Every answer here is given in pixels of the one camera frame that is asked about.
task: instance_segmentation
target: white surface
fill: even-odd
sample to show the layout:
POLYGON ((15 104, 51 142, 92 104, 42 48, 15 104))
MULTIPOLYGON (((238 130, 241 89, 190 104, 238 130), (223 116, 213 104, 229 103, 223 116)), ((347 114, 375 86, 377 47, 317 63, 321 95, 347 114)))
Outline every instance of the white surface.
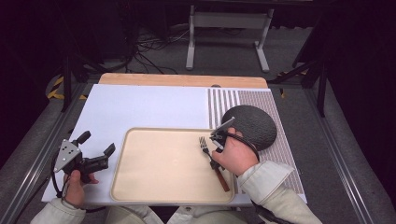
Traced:
MULTIPOLYGON (((110 189, 123 137, 129 129, 209 128, 208 89, 210 88, 94 85, 69 140, 78 138, 85 131, 91 132, 91 138, 79 147, 86 158, 102 156, 111 143, 115 144, 116 151, 109 159, 108 169, 95 174, 100 183, 85 187, 86 203, 121 204, 111 199, 110 189)), ((61 188, 63 172, 56 176, 61 188)), ((52 183, 49 183, 42 201, 49 202, 55 195, 52 183)), ((250 204, 250 200, 247 195, 237 195, 232 203, 246 205, 250 204)))

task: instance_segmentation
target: human hand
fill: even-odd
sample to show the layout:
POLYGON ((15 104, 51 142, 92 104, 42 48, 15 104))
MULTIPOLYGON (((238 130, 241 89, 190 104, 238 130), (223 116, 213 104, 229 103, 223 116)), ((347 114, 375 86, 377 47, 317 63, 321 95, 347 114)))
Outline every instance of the human hand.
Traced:
MULTIPOLYGON (((228 132, 242 137, 242 133, 235 128, 229 128, 228 132)), ((212 151, 212 158, 235 175, 242 175, 248 168, 259 163, 251 148, 232 137, 227 137, 221 153, 212 151)))
MULTIPOLYGON (((89 174, 90 177, 90 184, 97 184, 99 181, 95 179, 94 174, 89 174)), ((78 170, 74 170, 70 177, 67 175, 64 176, 65 179, 69 179, 66 183, 68 185, 66 195, 64 199, 74 205, 77 208, 82 207, 84 204, 85 192, 84 192, 84 184, 81 182, 81 173, 78 170)))

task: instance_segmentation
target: beige tray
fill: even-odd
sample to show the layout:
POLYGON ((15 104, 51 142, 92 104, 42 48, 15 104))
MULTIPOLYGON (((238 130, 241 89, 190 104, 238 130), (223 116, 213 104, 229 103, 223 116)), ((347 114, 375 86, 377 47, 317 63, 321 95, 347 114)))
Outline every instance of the beige tray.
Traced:
POLYGON ((233 175, 221 171, 222 188, 209 158, 200 149, 204 136, 210 150, 211 130, 133 128, 127 132, 113 180, 115 201, 143 203, 228 203, 235 195, 233 175))

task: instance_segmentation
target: wooden edge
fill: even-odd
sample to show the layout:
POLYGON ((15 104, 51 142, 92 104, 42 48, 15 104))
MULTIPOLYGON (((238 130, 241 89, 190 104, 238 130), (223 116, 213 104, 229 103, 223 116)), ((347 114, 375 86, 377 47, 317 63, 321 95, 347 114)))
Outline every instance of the wooden edge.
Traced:
POLYGON ((225 88, 268 88, 267 82, 263 77, 221 77, 122 73, 105 73, 99 79, 99 84, 193 87, 212 87, 214 85, 218 85, 225 88))

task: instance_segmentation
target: forearm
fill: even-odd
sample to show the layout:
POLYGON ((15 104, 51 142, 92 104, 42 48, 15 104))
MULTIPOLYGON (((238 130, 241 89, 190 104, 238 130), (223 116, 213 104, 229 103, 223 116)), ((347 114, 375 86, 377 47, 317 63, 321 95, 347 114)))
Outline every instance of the forearm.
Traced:
POLYGON ((304 201, 283 186, 292 168, 272 161, 261 162, 238 177, 241 188, 250 199, 277 217, 292 223, 320 223, 304 201))
POLYGON ((73 208, 62 202, 62 199, 53 199, 41 210, 31 223, 81 223, 85 217, 85 210, 73 208))

